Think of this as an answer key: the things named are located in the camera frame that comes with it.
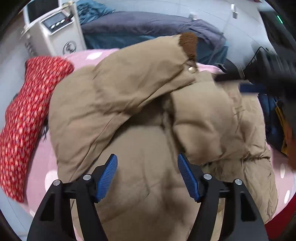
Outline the person's right hand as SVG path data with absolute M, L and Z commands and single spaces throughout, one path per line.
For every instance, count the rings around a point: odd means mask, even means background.
M 296 170 L 295 135 L 293 134 L 293 129 L 290 127 L 287 121 L 285 121 L 284 130 L 285 130 L 285 141 L 287 143 L 288 164 L 293 170 Z

